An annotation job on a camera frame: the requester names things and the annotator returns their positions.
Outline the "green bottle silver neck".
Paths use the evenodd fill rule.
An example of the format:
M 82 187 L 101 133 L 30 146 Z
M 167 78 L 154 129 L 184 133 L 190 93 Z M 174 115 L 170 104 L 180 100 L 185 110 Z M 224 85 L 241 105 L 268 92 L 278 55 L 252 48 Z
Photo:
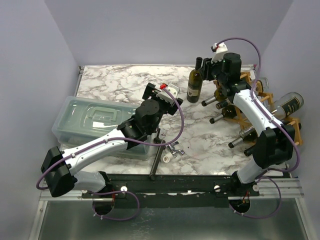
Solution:
M 201 102 L 201 105 L 203 107 L 206 107 L 207 105 L 209 104 L 212 104 L 214 102 L 222 102 L 226 99 L 227 97 L 223 94 L 222 92 L 222 89 L 221 88 L 217 88 L 215 91 L 214 91 L 214 94 L 213 96 L 203 100 Z

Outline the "green bottle rack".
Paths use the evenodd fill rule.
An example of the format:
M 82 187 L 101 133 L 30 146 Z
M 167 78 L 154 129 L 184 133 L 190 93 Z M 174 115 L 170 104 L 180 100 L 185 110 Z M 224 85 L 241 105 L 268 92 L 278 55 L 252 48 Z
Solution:
M 233 119 L 237 116 L 236 107 L 234 105 L 228 105 L 224 107 L 220 114 L 212 117 L 209 122 L 214 124 L 222 119 Z

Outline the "tall clear glass bottle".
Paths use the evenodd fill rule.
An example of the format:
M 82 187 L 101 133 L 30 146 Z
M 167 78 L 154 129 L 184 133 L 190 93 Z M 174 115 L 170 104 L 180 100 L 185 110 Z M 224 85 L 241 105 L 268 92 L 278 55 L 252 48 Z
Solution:
M 259 135 L 266 128 L 275 129 L 276 125 L 268 117 L 279 124 L 281 120 L 297 112 L 304 105 L 304 99 L 297 92 L 289 92 L 268 106 L 262 103 L 256 105 L 252 100 L 251 92 L 242 90 L 235 95 L 233 103 L 251 123 L 251 126 L 239 132 L 241 137 L 245 137 L 253 131 Z

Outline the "green bottle white label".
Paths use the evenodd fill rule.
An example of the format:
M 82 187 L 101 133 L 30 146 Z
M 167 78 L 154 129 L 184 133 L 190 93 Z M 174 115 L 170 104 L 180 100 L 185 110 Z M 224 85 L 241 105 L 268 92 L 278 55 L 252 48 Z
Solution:
M 292 125 L 292 126 L 294 126 L 295 124 L 296 124 L 295 121 L 287 122 L 287 125 Z M 298 123 L 297 125 L 298 125 L 298 128 L 299 128 L 299 130 L 300 130 L 300 129 L 302 128 L 301 123 Z M 245 149 L 245 150 L 243 151 L 243 153 L 244 153 L 244 155 L 245 155 L 246 157 L 249 157 L 250 155 L 253 154 L 253 150 L 254 150 L 254 146 L 251 146 L 251 147 Z

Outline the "square clear liquor bottle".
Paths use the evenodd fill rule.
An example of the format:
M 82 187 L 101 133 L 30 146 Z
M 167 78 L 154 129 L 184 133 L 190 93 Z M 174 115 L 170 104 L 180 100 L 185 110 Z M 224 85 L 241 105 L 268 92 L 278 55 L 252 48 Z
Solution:
M 221 88 L 216 80 L 213 81 L 216 85 L 217 89 Z M 257 80 L 255 85 L 254 93 L 256 94 L 257 98 L 261 101 L 261 103 L 267 107 L 270 103 L 273 102 L 273 94 L 267 92 L 269 90 L 269 83 L 266 77 L 262 77 Z M 226 98 L 222 102 L 218 102 L 215 104 L 218 110 L 223 109 L 224 107 L 230 105 L 231 102 Z

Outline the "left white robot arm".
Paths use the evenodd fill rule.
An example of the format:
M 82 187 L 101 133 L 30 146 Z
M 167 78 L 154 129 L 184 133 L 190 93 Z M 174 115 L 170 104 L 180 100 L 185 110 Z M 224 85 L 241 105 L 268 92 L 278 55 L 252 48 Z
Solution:
M 70 149 L 61 151 L 57 146 L 48 150 L 40 168 L 42 175 L 36 188 L 42 190 L 41 181 L 47 184 L 53 198 L 72 190 L 86 190 L 104 198 L 110 194 L 110 180 L 105 172 L 86 172 L 90 164 L 117 152 L 138 145 L 150 145 L 148 137 L 157 132 L 163 115 L 173 116 L 181 112 L 183 100 L 178 97 L 180 88 L 162 84 L 159 88 L 148 83 L 143 93 L 143 102 L 133 116 L 119 124 L 109 133 Z

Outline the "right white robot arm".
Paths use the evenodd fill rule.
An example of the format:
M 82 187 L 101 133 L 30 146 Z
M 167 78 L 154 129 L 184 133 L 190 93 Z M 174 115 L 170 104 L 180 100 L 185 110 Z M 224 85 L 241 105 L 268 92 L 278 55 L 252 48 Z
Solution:
M 252 159 L 233 175 L 230 191 L 241 196 L 248 184 L 262 175 L 270 166 L 290 160 L 295 146 L 295 129 L 273 116 L 260 102 L 253 86 L 241 79 L 241 56 L 237 53 L 217 53 L 219 59 L 204 58 L 199 69 L 203 80 L 216 80 L 224 96 L 247 117 L 258 138 Z

